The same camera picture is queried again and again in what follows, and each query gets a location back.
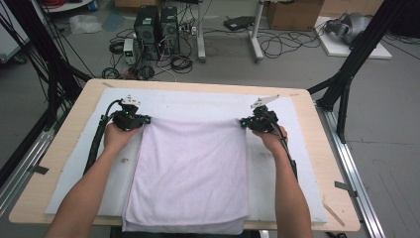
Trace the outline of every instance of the black cable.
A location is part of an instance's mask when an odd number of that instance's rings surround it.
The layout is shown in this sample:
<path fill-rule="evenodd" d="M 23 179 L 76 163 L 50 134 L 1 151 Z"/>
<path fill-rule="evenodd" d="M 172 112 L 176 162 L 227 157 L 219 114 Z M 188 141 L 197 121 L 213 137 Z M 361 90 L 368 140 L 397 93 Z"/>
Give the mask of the black cable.
<path fill-rule="evenodd" d="M 87 171 L 89 171 L 89 169 L 96 162 L 96 158 L 98 156 L 98 149 L 99 149 L 99 146 L 101 145 L 101 140 L 102 140 L 102 136 L 105 133 L 106 125 L 112 119 L 112 115 L 108 116 L 109 110 L 115 103 L 119 103 L 121 101 L 122 99 L 111 102 L 111 104 L 106 109 L 105 114 L 101 116 L 101 119 L 98 123 L 98 127 L 95 132 L 95 136 L 93 137 L 92 144 L 90 146 L 89 156 L 86 161 L 86 167 L 84 168 L 84 171 L 83 171 L 84 175 L 87 173 Z"/>

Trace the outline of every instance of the white object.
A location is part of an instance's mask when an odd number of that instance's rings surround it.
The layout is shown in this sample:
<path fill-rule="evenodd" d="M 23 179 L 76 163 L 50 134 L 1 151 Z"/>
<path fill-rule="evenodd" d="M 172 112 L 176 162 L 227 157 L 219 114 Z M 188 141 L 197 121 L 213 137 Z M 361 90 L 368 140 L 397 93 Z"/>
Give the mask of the white object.
<path fill-rule="evenodd" d="M 277 99 L 278 97 L 280 97 L 280 95 L 277 94 L 276 96 L 259 98 L 259 99 L 257 99 L 257 101 L 253 105 L 251 105 L 251 108 L 264 106 L 267 103 Z"/>
<path fill-rule="evenodd" d="M 144 90 L 130 88 L 107 88 L 98 101 L 96 109 L 87 122 L 73 153 L 67 160 L 57 187 L 52 195 L 46 213 L 54 214 L 64 196 L 81 178 L 86 165 L 92 138 L 101 115 L 109 104 L 119 98 L 132 95 L 142 101 L 139 113 L 154 118 L 176 119 L 180 121 L 209 121 L 231 118 L 244 118 L 252 115 L 250 105 L 261 95 L 243 95 L 229 93 L 204 93 L 185 91 Z M 314 172 L 306 151 L 305 142 L 300 130 L 299 121 L 290 97 L 279 97 L 269 104 L 278 117 L 278 124 L 287 129 L 289 152 L 296 161 L 299 184 L 308 202 L 311 221 L 327 221 L 325 209 L 316 183 Z M 110 112 L 121 110 L 114 105 Z M 247 220 L 275 221 L 274 185 L 275 166 L 271 153 L 260 138 L 247 130 L 247 165 L 249 177 L 250 217 Z M 130 145 L 121 152 L 114 163 L 105 189 L 99 215 L 121 216 L 124 202 L 133 178 L 141 136 L 136 136 Z"/>
<path fill-rule="evenodd" d="M 250 214 L 245 135 L 235 118 L 154 117 L 144 130 L 123 231 L 242 233 Z"/>
<path fill-rule="evenodd" d="M 134 99 L 130 94 L 123 99 L 123 101 L 121 102 L 121 104 L 126 104 L 126 105 L 140 105 L 141 102 L 137 99 Z"/>
<path fill-rule="evenodd" d="M 95 16 L 76 15 L 69 18 L 71 33 L 79 35 L 83 33 L 97 33 L 102 31 L 101 24 Z"/>
<path fill-rule="evenodd" d="M 315 27 L 320 26 L 321 24 L 331 20 L 329 17 L 318 17 L 318 20 L 315 23 Z M 315 34 L 318 34 L 320 28 L 315 28 Z M 323 30 L 320 32 L 320 40 L 322 47 L 324 48 L 327 56 L 329 57 L 347 57 L 350 54 L 349 46 L 346 45 L 343 39 L 336 37 L 333 33 L 328 34 L 324 33 Z M 392 55 L 387 51 L 383 45 L 380 43 L 377 44 L 376 49 L 368 57 L 369 59 L 380 59 L 380 60 L 390 60 Z"/>

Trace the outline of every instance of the gray floor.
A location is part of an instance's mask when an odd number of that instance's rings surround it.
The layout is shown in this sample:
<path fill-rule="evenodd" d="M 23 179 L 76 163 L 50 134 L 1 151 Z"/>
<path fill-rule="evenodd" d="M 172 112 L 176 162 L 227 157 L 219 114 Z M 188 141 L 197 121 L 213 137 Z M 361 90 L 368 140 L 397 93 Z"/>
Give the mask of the gray floor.
<path fill-rule="evenodd" d="M 56 17 L 67 21 L 76 14 L 90 14 L 103 23 L 109 18 L 106 10 L 95 13 L 78 9 Z M 205 26 L 223 29 L 225 19 L 204 20 Z M 68 36 L 68 40 L 95 75 L 109 66 L 109 40 L 116 33 L 133 26 L 124 20 L 113 32 Z M 265 58 L 255 63 L 246 34 L 223 33 L 206 35 L 207 62 L 200 63 L 196 52 L 193 71 L 175 74 L 178 82 L 255 85 L 270 87 L 309 88 L 334 75 L 343 58 L 327 57 L 322 47 L 301 48 L 278 59 Z M 364 181 L 370 201 L 387 237 L 416 237 L 420 234 L 420 61 L 382 44 L 392 60 L 369 59 L 357 74 L 349 101 L 346 138 Z M 420 58 L 420 46 L 393 44 Z M 84 70 L 69 47 L 72 64 Z M 278 45 L 269 49 L 275 53 Z M 155 80 L 175 81 L 169 73 Z M 45 98 L 32 66 L 8 63 L 0 65 L 0 112 L 3 118 L 0 138 L 0 166 L 12 155 L 35 122 L 46 109 Z M 313 95 L 318 99 L 322 93 Z M 10 209 L 0 219 L 2 237 L 41 237 L 46 226 L 11 224 Z M 91 237 L 107 237 L 109 228 L 94 227 Z M 327 237 L 316 232 L 316 237 Z M 365 230 L 347 233 L 348 237 L 368 237 Z"/>

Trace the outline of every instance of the computer tower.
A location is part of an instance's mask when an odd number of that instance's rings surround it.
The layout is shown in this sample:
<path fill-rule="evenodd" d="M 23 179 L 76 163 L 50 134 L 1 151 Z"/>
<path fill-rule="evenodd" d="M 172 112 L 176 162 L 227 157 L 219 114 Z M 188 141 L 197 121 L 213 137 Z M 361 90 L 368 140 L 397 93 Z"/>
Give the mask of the computer tower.
<path fill-rule="evenodd" d="M 164 38 L 164 53 L 167 55 L 178 55 L 180 49 L 176 7 L 162 7 L 160 23 Z"/>
<path fill-rule="evenodd" d="M 163 49 L 160 43 L 162 36 L 158 6 L 141 6 L 134 24 L 134 30 L 141 57 L 146 60 L 159 60 L 159 53 L 162 53 Z"/>

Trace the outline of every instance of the pink towel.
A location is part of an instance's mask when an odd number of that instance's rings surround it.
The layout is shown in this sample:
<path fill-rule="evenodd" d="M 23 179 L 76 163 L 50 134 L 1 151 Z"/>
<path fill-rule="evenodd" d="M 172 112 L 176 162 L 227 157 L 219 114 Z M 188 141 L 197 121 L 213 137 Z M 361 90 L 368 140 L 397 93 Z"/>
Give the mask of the pink towel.
<path fill-rule="evenodd" d="M 236 119 L 153 118 L 144 130 L 123 230 L 241 233 L 250 214 L 245 135 Z"/>

